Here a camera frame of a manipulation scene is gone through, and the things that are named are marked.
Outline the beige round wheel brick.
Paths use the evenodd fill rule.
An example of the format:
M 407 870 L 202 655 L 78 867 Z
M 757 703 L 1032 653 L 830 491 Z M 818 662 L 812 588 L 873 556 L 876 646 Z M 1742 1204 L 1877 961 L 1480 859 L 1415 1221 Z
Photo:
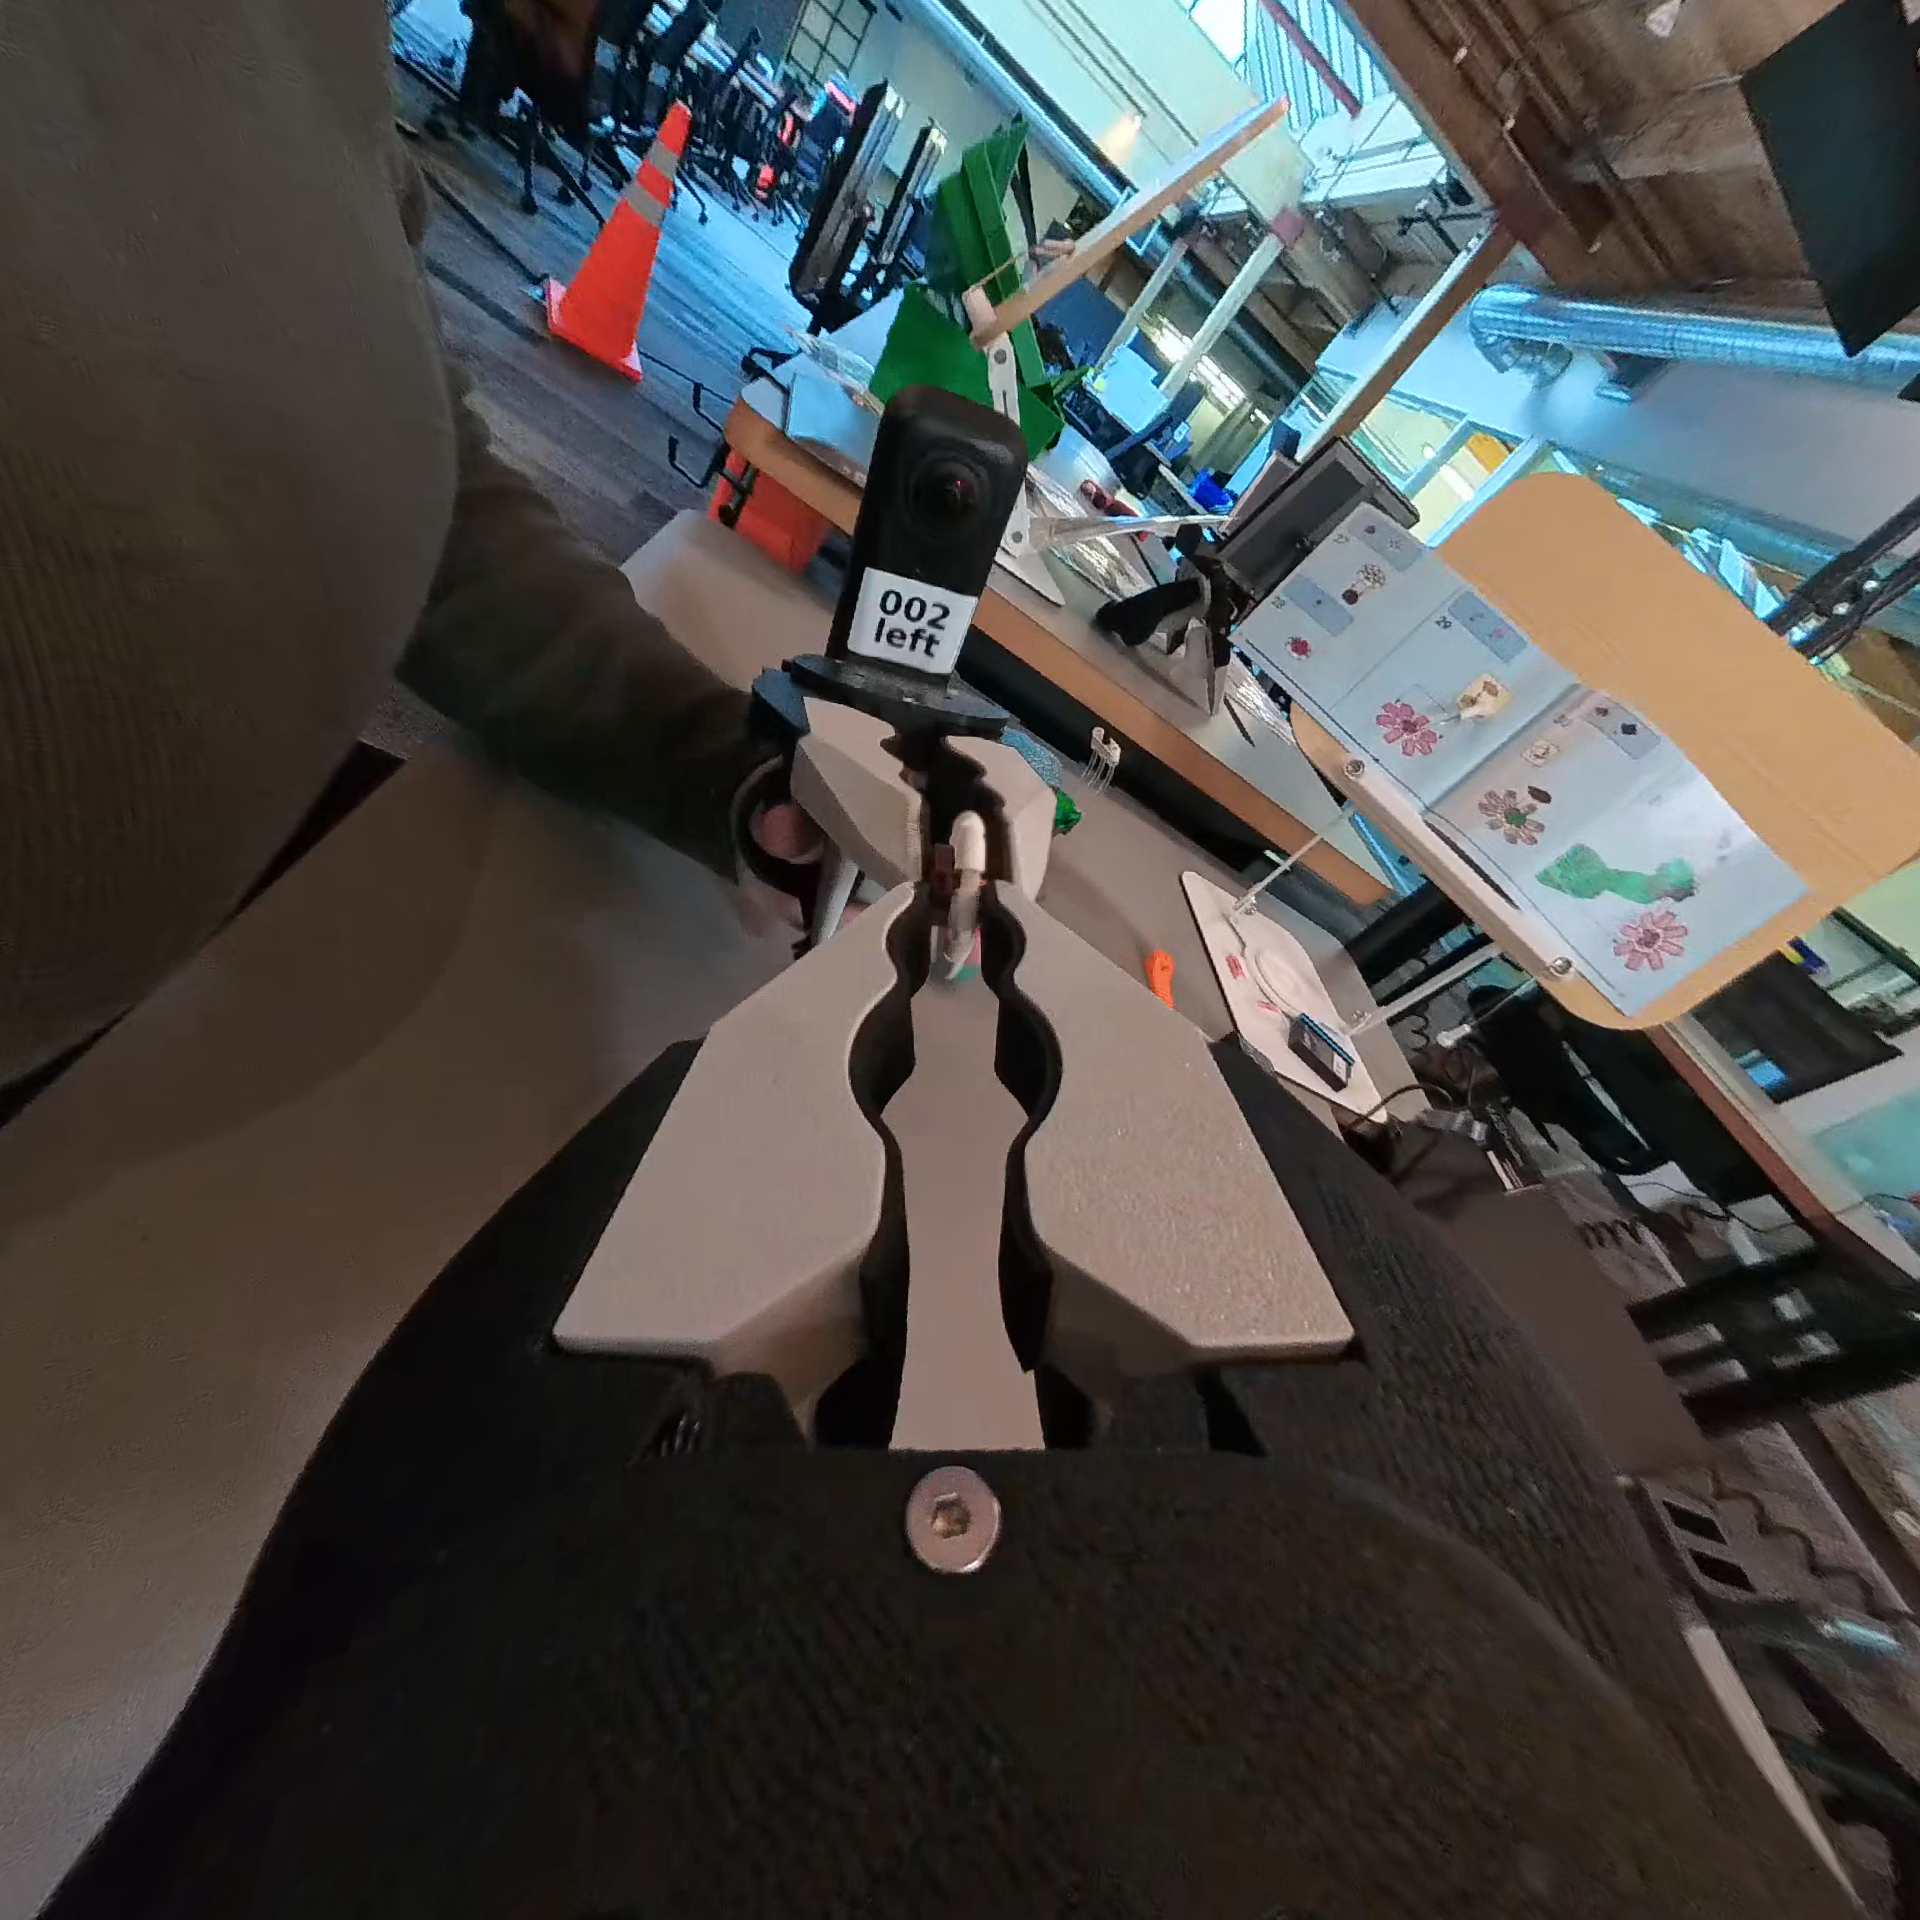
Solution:
M 986 821 L 974 807 L 961 811 L 944 842 L 955 859 L 955 885 L 951 897 L 931 896 L 931 970 L 941 983 L 953 983 L 947 970 L 964 957 L 964 946 L 979 925 L 979 897 L 988 877 Z

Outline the silver spiral air duct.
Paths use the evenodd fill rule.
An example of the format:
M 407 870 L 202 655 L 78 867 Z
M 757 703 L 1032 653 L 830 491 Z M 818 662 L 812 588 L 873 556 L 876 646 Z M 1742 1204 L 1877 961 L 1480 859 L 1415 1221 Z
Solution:
M 1498 284 L 1469 302 L 1466 325 L 1490 365 L 1532 368 L 1540 384 L 1572 355 L 1589 355 L 1607 368 L 1602 388 L 1620 399 L 1664 365 L 1822 378 L 1916 399 L 1916 333 L 1895 329 L 1850 350 L 1828 321 L 1805 310 L 1602 302 Z

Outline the grey desk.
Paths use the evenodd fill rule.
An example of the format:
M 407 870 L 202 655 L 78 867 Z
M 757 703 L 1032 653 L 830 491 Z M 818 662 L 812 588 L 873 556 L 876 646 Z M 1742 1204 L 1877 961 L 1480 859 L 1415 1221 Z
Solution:
M 363 801 L 2 1126 L 2 1917 L 1357 1917 L 1409 1535 L 1301 1449 L 971 1456 L 947 1575 L 934 1460 L 548 1344 L 692 962 L 566 928 L 606 852 L 494 912 L 484 787 Z

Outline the black curved monitor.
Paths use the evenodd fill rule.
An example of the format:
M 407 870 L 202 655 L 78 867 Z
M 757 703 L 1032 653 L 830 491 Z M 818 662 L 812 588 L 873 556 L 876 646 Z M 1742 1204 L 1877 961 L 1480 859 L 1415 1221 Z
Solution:
M 853 257 L 873 228 L 876 187 L 901 118 L 899 91 L 876 83 L 857 99 L 853 129 L 830 158 L 786 274 L 794 302 L 807 310 L 808 336 L 823 336 L 853 316 L 845 284 Z
M 878 298 L 924 274 L 931 202 L 944 158 L 947 132 L 928 118 L 868 248 Z

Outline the red storage box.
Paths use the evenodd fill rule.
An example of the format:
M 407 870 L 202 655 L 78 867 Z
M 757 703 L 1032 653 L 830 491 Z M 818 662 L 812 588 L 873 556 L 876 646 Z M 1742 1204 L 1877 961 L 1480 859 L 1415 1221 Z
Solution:
M 738 450 L 722 450 L 718 458 L 709 518 L 752 541 L 789 575 L 804 575 L 835 533 L 830 516 L 815 512 L 774 477 L 763 477 Z

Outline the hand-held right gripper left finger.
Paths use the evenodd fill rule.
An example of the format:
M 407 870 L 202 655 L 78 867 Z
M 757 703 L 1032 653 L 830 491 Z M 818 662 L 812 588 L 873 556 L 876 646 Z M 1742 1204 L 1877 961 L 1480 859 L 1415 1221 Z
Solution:
M 853 1048 L 901 983 L 889 934 L 913 900 L 899 885 L 709 1028 L 559 1310 L 559 1349 L 763 1376 L 794 1409 L 856 1365 L 885 1147 Z

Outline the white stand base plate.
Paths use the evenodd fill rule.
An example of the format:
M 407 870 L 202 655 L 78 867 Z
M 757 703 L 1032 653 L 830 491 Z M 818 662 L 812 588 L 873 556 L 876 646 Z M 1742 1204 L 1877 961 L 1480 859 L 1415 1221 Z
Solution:
M 1364 1017 L 1346 1009 L 1325 980 L 1315 954 L 1283 920 L 1261 905 L 1237 905 L 1235 887 L 1184 870 L 1182 897 L 1204 946 L 1213 983 L 1223 995 L 1237 1045 L 1287 1091 L 1325 1102 L 1336 1121 L 1379 1121 L 1391 1102 L 1382 1073 L 1360 1052 L 1379 1031 L 1364 1031 Z M 1346 1091 L 1330 1091 L 1287 1052 L 1287 1021 L 1313 1017 L 1340 1034 L 1354 1055 L 1354 1077 Z

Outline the row of black office chairs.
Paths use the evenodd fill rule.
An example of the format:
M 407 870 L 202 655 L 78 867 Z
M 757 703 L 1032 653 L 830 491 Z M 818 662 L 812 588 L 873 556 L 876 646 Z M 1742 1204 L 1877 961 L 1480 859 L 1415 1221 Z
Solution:
M 591 225 L 619 171 L 687 109 L 682 175 L 700 220 L 709 199 L 747 202 L 774 133 L 794 121 L 781 60 L 800 2 L 454 2 L 458 53 L 443 55 L 449 106 L 424 121 L 447 155 L 498 149 L 513 199 L 548 202 Z

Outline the black hanging panel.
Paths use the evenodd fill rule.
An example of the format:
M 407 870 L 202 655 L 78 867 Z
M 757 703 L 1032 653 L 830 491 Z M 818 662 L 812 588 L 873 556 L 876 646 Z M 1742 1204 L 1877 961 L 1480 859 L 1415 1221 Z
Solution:
M 1838 2 L 1741 80 L 1838 350 L 1916 315 L 1916 2 Z

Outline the orange traffic cone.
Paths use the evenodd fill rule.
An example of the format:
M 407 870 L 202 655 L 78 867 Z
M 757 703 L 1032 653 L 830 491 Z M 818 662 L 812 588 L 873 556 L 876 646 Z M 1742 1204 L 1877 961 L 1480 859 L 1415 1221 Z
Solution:
M 541 289 L 548 336 L 631 381 L 642 378 L 636 333 L 688 132 L 692 110 L 673 101 L 572 282 Z

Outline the black white toy model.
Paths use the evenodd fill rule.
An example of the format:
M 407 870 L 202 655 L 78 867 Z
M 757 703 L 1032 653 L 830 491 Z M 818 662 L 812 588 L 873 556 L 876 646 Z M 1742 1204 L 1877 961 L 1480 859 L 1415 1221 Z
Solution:
M 1221 563 L 1190 563 L 1182 575 L 1139 593 L 1110 599 L 1089 626 L 1125 650 L 1167 640 L 1167 650 L 1199 659 L 1194 703 L 1217 720 L 1227 710 L 1235 634 L 1256 608 L 1256 593 Z

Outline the green plastic panel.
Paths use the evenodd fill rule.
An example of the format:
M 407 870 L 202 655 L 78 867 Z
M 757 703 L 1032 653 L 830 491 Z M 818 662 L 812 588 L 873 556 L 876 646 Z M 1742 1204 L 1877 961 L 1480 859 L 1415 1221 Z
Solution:
M 1027 121 L 1003 129 L 964 149 L 934 188 L 924 241 L 924 278 L 901 292 L 868 392 L 878 405 L 907 384 L 993 402 L 988 355 L 974 345 L 964 298 L 979 289 L 993 304 L 1012 302 L 1021 282 L 1021 246 L 1032 241 Z

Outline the black box on stand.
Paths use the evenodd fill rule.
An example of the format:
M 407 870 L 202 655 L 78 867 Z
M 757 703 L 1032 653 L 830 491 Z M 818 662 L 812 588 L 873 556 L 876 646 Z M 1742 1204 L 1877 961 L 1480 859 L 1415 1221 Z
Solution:
M 1354 511 L 1397 530 L 1417 511 L 1353 437 L 1325 437 L 1299 459 L 1269 459 L 1217 533 L 1217 563 L 1239 608 L 1254 608 L 1292 575 Z

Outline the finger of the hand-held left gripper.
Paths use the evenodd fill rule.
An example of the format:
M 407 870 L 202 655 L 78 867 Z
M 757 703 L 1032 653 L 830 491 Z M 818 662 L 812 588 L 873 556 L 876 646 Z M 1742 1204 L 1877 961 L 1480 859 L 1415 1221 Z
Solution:
M 1024 753 L 961 753 L 976 774 L 974 813 L 986 833 L 986 881 L 1036 900 L 1059 827 L 1059 794 Z
M 807 716 L 789 797 L 830 842 L 818 905 L 850 905 L 857 877 L 885 891 L 921 881 L 921 790 L 907 781 L 892 722 Z

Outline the person's left hand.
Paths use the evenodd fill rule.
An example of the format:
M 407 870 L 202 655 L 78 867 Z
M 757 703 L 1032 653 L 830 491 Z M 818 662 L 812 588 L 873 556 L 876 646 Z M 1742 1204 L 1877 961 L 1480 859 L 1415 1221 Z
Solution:
M 830 842 L 794 801 L 757 801 L 747 813 L 747 870 L 761 877 L 804 941 L 812 934 L 830 870 Z

